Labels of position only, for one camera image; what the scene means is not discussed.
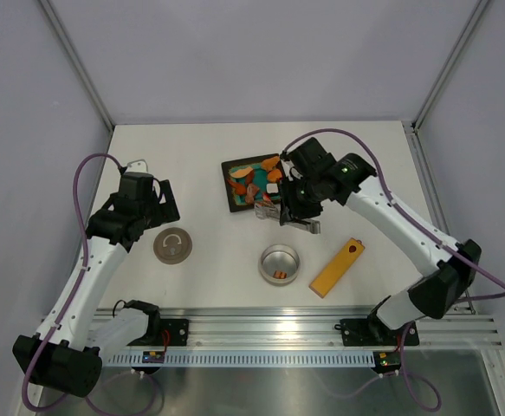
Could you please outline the metal serving tongs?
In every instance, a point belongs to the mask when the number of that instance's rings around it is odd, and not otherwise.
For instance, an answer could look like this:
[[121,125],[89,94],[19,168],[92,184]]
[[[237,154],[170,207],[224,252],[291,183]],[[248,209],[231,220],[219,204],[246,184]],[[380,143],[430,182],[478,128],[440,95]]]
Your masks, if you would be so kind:
[[293,218],[288,212],[282,211],[278,205],[271,202],[258,201],[254,205],[254,213],[261,220],[272,220],[280,226],[288,225],[306,231],[313,235],[321,233],[320,222],[313,219]]

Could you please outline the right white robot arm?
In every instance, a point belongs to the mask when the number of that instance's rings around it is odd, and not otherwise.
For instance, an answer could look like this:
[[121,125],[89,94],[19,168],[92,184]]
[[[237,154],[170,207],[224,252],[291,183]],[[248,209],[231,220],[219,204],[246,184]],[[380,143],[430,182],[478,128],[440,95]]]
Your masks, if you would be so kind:
[[322,213],[322,202],[337,202],[389,238],[420,275],[350,328],[363,344],[391,345],[405,324],[442,318],[473,283],[481,247],[471,239],[460,243],[399,207],[398,199],[384,190],[380,174],[358,154],[336,159],[310,138],[291,152],[283,151],[280,158],[290,171],[279,185],[281,224],[311,223]]

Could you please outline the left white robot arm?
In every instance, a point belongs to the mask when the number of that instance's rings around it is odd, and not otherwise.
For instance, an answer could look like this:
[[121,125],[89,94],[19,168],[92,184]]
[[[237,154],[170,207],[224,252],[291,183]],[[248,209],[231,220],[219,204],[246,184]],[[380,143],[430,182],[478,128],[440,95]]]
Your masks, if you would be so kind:
[[169,181],[146,172],[124,172],[119,189],[88,220],[82,259],[32,336],[17,337],[13,354],[23,385],[87,396],[104,361],[133,343],[167,341],[159,307],[132,300],[107,324],[90,326],[105,290],[145,231],[180,219]]

